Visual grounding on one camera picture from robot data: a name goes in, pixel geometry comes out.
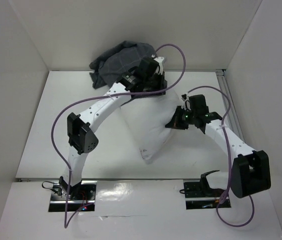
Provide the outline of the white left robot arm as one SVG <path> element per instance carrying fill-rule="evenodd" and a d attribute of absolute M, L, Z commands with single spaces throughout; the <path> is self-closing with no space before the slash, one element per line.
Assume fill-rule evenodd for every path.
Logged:
<path fill-rule="evenodd" d="M 98 145 L 96 131 L 102 122 L 116 109 L 135 97 L 165 94 L 167 82 L 164 78 L 165 58 L 145 57 L 138 66 L 122 73 L 103 98 L 79 114 L 67 117 L 69 154 L 67 162 L 71 168 L 59 179 L 62 194 L 69 200 L 78 197 L 82 182 L 82 171 L 90 152 Z"/>

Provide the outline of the dark grey checked pillowcase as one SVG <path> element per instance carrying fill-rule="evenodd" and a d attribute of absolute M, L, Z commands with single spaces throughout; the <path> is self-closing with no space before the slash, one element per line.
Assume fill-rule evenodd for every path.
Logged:
<path fill-rule="evenodd" d="M 89 68 L 93 70 L 90 73 L 92 87 L 111 87 L 122 73 L 138 66 L 142 58 L 153 55 L 156 55 L 156 51 L 148 43 L 125 40 L 117 44 L 89 64 Z"/>

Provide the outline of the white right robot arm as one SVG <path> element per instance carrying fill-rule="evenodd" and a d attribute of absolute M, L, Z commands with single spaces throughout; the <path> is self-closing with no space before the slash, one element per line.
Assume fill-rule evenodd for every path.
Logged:
<path fill-rule="evenodd" d="M 230 157 L 230 188 L 238 198 L 244 198 L 271 188 L 269 156 L 243 142 L 224 123 L 217 112 L 211 112 L 202 94 L 181 96 L 178 106 L 166 128 L 187 130 L 190 125 L 209 136 Z"/>

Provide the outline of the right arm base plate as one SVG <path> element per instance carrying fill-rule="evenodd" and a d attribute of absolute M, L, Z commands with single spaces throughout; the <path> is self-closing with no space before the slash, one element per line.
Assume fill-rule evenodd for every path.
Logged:
<path fill-rule="evenodd" d="M 179 193 L 185 197 L 185 207 L 187 210 L 215 209 L 219 204 L 219 198 L 225 191 L 225 186 L 221 188 L 211 187 L 207 177 L 219 170 L 212 170 L 200 175 L 200 178 L 183 182 L 183 189 Z"/>

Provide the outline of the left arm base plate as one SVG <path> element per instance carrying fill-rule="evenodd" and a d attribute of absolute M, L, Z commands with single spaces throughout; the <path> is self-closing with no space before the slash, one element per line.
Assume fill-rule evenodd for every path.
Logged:
<path fill-rule="evenodd" d="M 67 194 L 62 189 L 61 185 L 53 181 L 43 181 L 41 187 L 45 190 L 49 190 L 51 193 L 48 212 L 64 213 Z M 96 190 L 96 181 L 83 180 L 78 191 L 72 193 L 69 197 L 67 210 L 69 212 L 75 212 L 77 209 L 80 209 L 81 212 L 94 212 Z"/>

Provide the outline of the white pillow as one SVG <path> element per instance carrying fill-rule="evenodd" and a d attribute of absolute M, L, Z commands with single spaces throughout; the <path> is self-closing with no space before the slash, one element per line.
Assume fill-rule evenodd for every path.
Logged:
<path fill-rule="evenodd" d="M 123 104 L 120 109 L 123 118 L 136 142 L 141 158 L 151 164 L 173 130 L 166 128 L 181 100 L 174 89 L 163 95 L 138 96 Z"/>

